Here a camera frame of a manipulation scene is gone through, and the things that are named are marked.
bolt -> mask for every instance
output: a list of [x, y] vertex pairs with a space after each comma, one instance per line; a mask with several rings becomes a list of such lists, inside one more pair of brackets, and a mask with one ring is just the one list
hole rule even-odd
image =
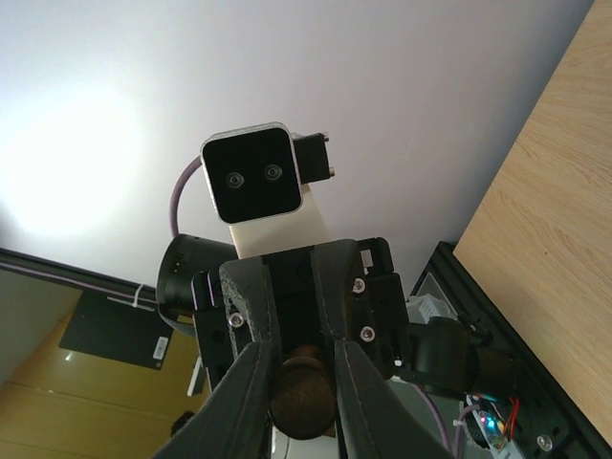
[[231, 328], [240, 328], [244, 325], [245, 318], [240, 313], [233, 313], [229, 316], [229, 326]]
[[358, 277], [353, 284], [353, 293], [362, 294], [363, 292], [365, 292], [365, 281]]
[[537, 445], [544, 452], [553, 450], [553, 441], [548, 435], [540, 435], [537, 437]]
[[376, 332], [372, 327], [363, 327], [360, 332], [360, 338], [365, 342], [372, 342], [376, 337]]

brown round object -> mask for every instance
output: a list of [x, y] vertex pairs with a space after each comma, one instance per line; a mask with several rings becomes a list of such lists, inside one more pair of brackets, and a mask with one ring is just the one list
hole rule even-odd
[[324, 363], [298, 353], [273, 378], [271, 414], [274, 425], [297, 440], [323, 435], [336, 420], [336, 388]]

wooden table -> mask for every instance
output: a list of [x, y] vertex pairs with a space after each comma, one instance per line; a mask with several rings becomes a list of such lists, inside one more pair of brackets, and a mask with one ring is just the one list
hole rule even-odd
[[612, 444], [612, 0], [598, 0], [455, 255]]

camera lens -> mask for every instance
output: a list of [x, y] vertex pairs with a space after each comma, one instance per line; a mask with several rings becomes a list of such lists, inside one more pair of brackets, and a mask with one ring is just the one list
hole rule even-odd
[[283, 175], [283, 169], [278, 167], [276, 164], [270, 164], [268, 167], [266, 167], [266, 171], [264, 173], [266, 174], [266, 179], [268, 179], [270, 182], [276, 182]]
[[232, 189], [238, 189], [245, 183], [245, 178], [238, 172], [231, 172], [228, 175], [228, 186]]

white cable tie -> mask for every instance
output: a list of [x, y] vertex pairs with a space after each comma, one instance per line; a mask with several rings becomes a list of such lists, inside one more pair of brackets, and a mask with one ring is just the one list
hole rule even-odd
[[132, 301], [133, 308], [138, 308], [138, 299], [139, 299], [139, 296], [141, 295], [141, 290], [143, 287], [144, 287], [144, 284], [139, 285], [138, 289], [136, 289], [136, 292], [134, 293], [134, 301]]

